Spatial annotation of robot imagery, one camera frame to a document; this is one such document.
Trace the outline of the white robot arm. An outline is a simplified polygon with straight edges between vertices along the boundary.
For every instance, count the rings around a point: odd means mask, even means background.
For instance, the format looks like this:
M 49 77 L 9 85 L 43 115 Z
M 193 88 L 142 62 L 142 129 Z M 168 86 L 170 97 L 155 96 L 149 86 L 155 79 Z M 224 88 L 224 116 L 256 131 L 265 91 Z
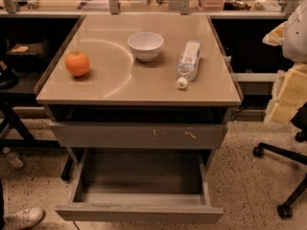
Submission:
M 286 22 L 266 34 L 263 42 L 281 46 L 283 57 L 294 63 L 288 71 L 277 71 L 272 98 L 266 108 L 264 123 L 278 128 L 289 123 L 307 103 L 307 0 L 303 0 Z

